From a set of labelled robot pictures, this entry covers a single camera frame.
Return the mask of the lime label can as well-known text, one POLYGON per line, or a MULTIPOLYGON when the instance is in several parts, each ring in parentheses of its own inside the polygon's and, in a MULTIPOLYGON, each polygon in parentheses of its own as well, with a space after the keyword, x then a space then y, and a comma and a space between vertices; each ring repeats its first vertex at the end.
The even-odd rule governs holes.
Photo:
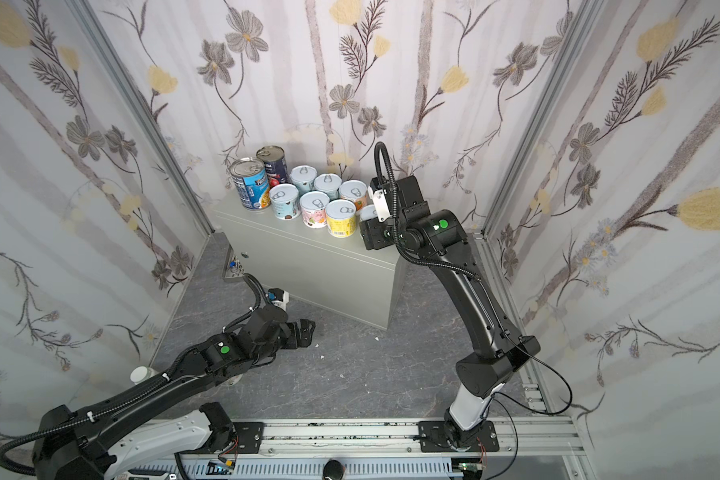
POLYGON ((374 205, 367 205, 367 206, 363 207, 359 212, 359 221, 360 222, 370 221, 370 220, 377 219, 377 218, 378 218, 378 214, 377 214, 376 207, 374 205))

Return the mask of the teal label can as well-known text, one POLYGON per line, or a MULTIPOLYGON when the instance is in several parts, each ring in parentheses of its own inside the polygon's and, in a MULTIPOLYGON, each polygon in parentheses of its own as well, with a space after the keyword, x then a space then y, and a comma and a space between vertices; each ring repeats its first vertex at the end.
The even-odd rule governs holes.
POLYGON ((292 220, 300 215, 299 190, 296 186, 283 183, 270 189, 270 203, 279 220, 292 220))

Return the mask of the blue label tall can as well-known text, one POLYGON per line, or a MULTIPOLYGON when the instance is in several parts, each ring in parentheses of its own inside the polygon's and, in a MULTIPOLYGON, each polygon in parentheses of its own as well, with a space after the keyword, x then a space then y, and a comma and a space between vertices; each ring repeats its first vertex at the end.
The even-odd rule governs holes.
POLYGON ((241 158, 232 162, 230 175, 242 205, 248 210, 270 206, 270 184, 264 164, 257 159, 241 158))

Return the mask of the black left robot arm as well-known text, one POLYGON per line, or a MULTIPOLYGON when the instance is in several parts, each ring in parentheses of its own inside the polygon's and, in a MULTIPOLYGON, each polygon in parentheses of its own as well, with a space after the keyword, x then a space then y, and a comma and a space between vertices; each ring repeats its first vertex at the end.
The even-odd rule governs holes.
POLYGON ((194 344, 163 372, 92 406, 48 412, 47 435, 33 447, 39 479, 113 479, 173 453, 216 452, 234 441, 234 424, 217 403, 185 417, 158 421, 158 415, 232 377, 268 364, 278 351, 307 348, 315 322, 291 321, 273 305, 251 311, 249 319, 194 344))

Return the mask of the green label can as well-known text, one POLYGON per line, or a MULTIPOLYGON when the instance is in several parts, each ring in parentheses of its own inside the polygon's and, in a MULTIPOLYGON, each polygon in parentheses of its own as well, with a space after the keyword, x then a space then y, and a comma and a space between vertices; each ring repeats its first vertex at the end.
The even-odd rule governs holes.
POLYGON ((290 172, 291 183, 297 188, 299 195, 304 195, 314 190, 314 182, 317 178, 317 170, 310 165, 299 165, 290 172))

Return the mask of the yellow label can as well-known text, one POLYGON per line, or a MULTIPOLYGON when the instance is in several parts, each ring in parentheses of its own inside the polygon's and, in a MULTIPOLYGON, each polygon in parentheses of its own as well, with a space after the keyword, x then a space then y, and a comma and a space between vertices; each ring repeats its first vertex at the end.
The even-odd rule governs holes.
POLYGON ((357 229, 356 206, 352 201, 338 199, 325 208, 327 226, 331 236, 347 238, 357 229))

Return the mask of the orange label can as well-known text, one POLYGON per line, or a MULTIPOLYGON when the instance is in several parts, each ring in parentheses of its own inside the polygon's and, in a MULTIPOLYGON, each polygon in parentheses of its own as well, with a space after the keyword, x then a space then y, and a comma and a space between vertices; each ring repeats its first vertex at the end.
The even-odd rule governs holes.
POLYGON ((357 213, 368 204, 368 187, 360 180, 347 180, 339 188, 340 198, 351 201, 357 213))

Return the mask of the red label can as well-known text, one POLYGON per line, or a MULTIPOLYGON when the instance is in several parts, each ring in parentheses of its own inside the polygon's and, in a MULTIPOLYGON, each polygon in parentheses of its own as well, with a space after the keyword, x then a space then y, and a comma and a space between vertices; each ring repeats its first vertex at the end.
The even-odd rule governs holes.
POLYGON ((310 191, 299 199, 299 206, 303 223, 312 229, 321 229, 327 226, 326 207, 330 203, 327 194, 320 191, 310 191))

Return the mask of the dark chopped tomatoes can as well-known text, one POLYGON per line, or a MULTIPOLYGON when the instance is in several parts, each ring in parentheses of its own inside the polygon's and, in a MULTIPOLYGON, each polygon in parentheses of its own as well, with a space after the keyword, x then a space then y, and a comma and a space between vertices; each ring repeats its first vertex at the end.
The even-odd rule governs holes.
POLYGON ((285 151, 282 147, 263 146, 256 152, 256 158, 264 164, 271 187, 290 182, 285 151))

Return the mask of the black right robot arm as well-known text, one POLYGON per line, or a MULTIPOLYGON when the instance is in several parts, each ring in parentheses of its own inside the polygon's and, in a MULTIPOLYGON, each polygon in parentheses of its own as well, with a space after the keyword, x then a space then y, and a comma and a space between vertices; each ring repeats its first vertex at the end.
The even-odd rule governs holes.
POLYGON ((406 261, 429 268, 441 282, 468 332, 472 353, 460 360, 461 382, 445 419, 454 433, 470 432, 484 419, 496 392, 526 362, 540 353, 539 341, 509 320, 483 282, 469 238, 455 214, 432 213, 415 177, 396 182, 371 180, 369 198, 376 220, 361 223, 368 249, 395 246, 406 261))

